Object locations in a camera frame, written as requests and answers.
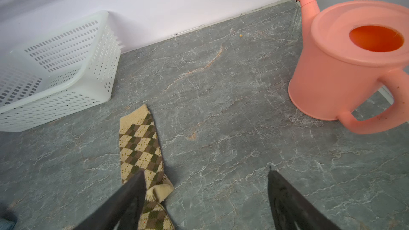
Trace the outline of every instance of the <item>pink watering can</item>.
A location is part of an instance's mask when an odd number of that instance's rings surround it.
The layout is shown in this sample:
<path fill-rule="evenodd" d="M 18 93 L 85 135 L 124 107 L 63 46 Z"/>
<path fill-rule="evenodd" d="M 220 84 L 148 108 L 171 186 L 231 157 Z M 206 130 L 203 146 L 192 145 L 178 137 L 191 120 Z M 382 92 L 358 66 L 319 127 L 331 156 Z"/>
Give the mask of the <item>pink watering can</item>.
<path fill-rule="evenodd" d="M 370 134 L 409 120 L 409 9 L 381 1 L 351 1 L 320 12 L 316 0 L 301 4 L 303 44 L 288 93 L 306 115 L 340 120 Z M 394 103 L 371 119 L 351 114 L 382 85 Z"/>

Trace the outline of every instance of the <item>beige argyle sock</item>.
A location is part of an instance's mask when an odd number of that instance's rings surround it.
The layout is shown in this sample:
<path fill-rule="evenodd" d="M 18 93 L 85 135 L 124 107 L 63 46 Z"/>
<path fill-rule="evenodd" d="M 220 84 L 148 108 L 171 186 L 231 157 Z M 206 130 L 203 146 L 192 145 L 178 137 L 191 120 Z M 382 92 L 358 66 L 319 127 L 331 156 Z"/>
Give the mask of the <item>beige argyle sock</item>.
<path fill-rule="evenodd" d="M 120 119 L 120 150 L 122 183 L 137 171 L 145 171 L 147 191 L 138 230 L 174 230 L 160 204 L 173 185 L 163 171 L 155 124 L 146 105 Z"/>

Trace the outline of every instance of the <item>white plastic basket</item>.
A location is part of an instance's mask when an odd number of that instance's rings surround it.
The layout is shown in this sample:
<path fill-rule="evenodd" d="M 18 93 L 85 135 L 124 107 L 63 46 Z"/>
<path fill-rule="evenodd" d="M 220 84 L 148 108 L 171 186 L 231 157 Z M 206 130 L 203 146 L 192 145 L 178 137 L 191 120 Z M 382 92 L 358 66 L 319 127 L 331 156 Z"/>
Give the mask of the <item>white plastic basket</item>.
<path fill-rule="evenodd" d="M 120 48 L 101 11 L 0 62 L 0 131 L 24 131 L 111 98 Z"/>

